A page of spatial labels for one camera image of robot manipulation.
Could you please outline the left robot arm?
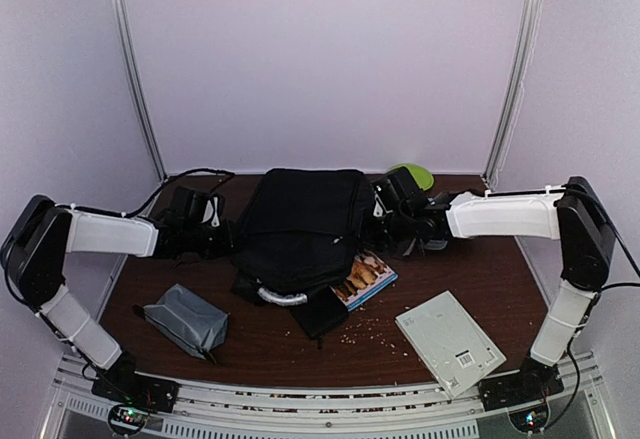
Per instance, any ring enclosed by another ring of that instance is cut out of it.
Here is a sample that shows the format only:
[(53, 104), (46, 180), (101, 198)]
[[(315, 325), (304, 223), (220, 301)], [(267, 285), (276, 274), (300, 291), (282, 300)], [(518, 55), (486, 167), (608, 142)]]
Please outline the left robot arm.
[(94, 367), (107, 371), (106, 388), (123, 403), (144, 392), (126, 366), (122, 346), (72, 293), (78, 275), (91, 265), (126, 256), (177, 259), (195, 254), (215, 259), (232, 249), (225, 200), (191, 189), (175, 193), (156, 217), (62, 205), (45, 195), (26, 204), (1, 247), (1, 266), (20, 301)]

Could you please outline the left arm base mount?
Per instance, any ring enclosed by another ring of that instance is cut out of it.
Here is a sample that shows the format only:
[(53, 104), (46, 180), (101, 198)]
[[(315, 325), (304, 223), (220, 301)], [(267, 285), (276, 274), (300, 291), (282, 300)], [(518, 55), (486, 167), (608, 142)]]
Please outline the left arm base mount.
[(107, 413), (107, 425), (117, 436), (136, 435), (153, 414), (173, 411), (179, 384), (138, 373), (136, 361), (129, 352), (123, 352), (108, 369), (92, 362), (88, 366), (96, 374), (92, 394), (114, 402)]

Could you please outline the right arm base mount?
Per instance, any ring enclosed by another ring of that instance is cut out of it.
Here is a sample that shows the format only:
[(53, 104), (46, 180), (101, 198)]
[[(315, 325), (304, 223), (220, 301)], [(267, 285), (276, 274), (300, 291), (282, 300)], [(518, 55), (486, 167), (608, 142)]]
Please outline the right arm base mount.
[(485, 411), (506, 408), (511, 425), (525, 434), (541, 433), (551, 422), (548, 398), (564, 391), (557, 365), (527, 356), (519, 370), (478, 383)]

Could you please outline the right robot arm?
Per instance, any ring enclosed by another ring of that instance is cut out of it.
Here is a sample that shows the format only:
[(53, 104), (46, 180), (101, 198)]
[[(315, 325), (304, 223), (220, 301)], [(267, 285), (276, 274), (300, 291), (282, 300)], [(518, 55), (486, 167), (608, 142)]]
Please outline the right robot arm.
[(586, 325), (610, 273), (615, 233), (588, 180), (511, 192), (464, 189), (429, 197), (406, 171), (373, 181), (374, 234), (393, 244), (423, 245), (476, 238), (555, 243), (559, 285), (530, 346), (531, 363), (513, 378), (519, 399), (535, 399), (551, 383), (549, 368)]

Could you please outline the black student backpack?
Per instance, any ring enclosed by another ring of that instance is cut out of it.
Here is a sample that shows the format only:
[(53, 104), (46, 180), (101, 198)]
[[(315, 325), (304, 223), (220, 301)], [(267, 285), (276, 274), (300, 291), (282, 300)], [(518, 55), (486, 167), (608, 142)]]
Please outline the black student backpack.
[(231, 262), (265, 301), (303, 304), (349, 275), (373, 203), (359, 170), (272, 169), (236, 224)]

